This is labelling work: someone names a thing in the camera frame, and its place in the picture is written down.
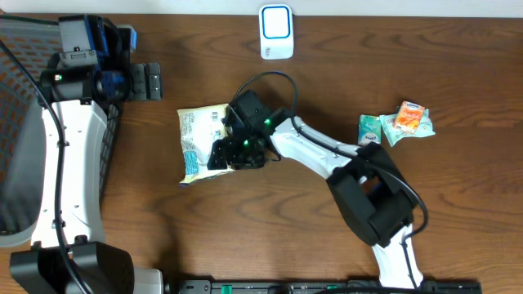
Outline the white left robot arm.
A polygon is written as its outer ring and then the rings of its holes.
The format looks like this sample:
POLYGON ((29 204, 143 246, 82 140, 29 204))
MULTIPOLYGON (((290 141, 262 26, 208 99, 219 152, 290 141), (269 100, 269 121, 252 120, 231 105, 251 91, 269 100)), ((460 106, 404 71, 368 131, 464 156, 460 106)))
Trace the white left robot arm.
POLYGON ((31 246, 11 254, 12 278, 28 293, 169 292, 161 270, 137 268, 106 243, 100 208, 115 141, 109 125, 125 101, 162 99, 160 65, 133 64, 135 29, 102 16, 22 17, 20 26, 57 27, 62 49, 29 78, 42 107, 45 170, 31 246))

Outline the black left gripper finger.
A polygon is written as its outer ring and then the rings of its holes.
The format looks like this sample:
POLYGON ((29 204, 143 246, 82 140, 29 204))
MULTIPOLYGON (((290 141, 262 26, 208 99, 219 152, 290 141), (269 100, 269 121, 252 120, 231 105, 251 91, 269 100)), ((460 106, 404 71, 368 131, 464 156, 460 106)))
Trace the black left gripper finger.
POLYGON ((161 79, 161 67, 158 63, 147 64, 148 93, 150 100, 163 99, 163 85, 161 79))
POLYGON ((130 101, 144 101, 146 94, 146 74, 144 64, 130 64, 132 74, 132 90, 129 94, 130 101))

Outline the dark grey plastic basket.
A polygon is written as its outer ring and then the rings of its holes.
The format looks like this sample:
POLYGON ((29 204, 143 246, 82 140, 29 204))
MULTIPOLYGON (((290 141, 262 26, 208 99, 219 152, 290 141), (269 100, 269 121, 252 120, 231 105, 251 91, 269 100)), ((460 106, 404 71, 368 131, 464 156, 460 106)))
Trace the dark grey plastic basket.
MULTIPOLYGON (((38 77, 61 51, 60 32, 22 29, 20 18, 1 18, 1 244, 31 245, 42 201, 46 137, 42 107, 30 77, 38 77)), ((116 134, 119 123, 109 125, 116 134)), ((103 190, 107 181, 107 165, 103 190)))

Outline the teal tissue pack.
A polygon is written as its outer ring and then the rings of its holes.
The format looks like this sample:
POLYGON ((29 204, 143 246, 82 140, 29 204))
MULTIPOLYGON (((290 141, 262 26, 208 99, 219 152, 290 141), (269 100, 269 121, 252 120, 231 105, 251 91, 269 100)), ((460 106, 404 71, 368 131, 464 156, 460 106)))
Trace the teal tissue pack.
POLYGON ((371 115, 360 115, 358 128, 358 144, 368 145, 373 142, 381 143, 382 125, 379 117, 371 115))

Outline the mint green wipes pack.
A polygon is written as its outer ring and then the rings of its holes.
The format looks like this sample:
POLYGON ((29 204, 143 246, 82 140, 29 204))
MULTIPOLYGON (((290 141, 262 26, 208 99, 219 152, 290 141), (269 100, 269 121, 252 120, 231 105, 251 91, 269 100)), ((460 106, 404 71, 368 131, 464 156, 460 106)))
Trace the mint green wipes pack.
POLYGON ((395 114, 380 115, 380 123, 382 125, 382 131, 384 132, 387 141, 391 147, 393 147, 397 142, 404 138, 415 137, 423 138, 434 136, 436 133, 433 129, 433 124, 430 119, 430 110, 425 109, 418 126, 418 129, 414 133, 408 133, 406 131, 401 131, 398 128, 394 127, 394 121, 396 120, 395 114))

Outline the orange tissue pack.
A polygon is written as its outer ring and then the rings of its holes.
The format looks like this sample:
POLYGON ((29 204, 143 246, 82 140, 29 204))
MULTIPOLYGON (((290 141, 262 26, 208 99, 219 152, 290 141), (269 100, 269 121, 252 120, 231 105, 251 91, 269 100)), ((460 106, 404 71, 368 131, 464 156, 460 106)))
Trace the orange tissue pack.
POLYGON ((396 115, 393 127, 414 134, 422 120, 426 108, 413 102, 404 101, 396 115))

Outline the white barcode scanner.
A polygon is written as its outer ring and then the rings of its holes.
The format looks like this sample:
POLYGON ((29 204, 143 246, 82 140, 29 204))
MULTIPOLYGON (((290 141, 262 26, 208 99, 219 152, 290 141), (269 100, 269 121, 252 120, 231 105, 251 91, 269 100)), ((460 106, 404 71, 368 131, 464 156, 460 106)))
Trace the white barcode scanner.
POLYGON ((286 60, 293 56, 293 11, 286 4, 267 4, 258 12, 261 57, 286 60))

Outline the cream snack bag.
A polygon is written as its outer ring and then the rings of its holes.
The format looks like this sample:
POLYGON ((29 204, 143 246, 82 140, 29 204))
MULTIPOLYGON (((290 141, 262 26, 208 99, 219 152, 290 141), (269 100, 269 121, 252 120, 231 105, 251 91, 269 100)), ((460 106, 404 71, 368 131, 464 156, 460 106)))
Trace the cream snack bag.
POLYGON ((228 165, 217 170, 208 169, 213 143, 226 137, 222 119, 226 116, 227 106, 228 104, 219 104, 177 110, 185 163, 185 177, 180 185, 190 185, 234 171, 228 165))

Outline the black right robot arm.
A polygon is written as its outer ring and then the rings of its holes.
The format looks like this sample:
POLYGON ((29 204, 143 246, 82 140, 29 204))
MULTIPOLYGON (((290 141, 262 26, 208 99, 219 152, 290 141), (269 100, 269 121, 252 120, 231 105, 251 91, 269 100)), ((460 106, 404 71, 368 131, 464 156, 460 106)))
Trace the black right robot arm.
POLYGON ((418 290, 418 269, 411 238, 413 210, 425 205, 391 157, 378 144, 341 143, 307 126, 292 110, 273 110, 254 91, 226 106, 226 136, 212 144, 207 167, 258 169, 267 152, 290 158, 325 179, 342 218, 376 257, 384 287, 418 290))

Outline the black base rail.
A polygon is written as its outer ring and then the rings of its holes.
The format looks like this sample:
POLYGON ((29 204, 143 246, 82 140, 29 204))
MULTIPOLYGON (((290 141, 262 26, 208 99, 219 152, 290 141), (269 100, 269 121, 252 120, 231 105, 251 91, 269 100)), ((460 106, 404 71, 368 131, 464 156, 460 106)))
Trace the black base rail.
POLYGON ((348 280, 341 282, 213 282, 186 280, 175 294, 346 294, 346 293, 426 293, 426 294, 482 294, 477 282, 425 281, 418 288, 384 287, 375 280, 348 280))

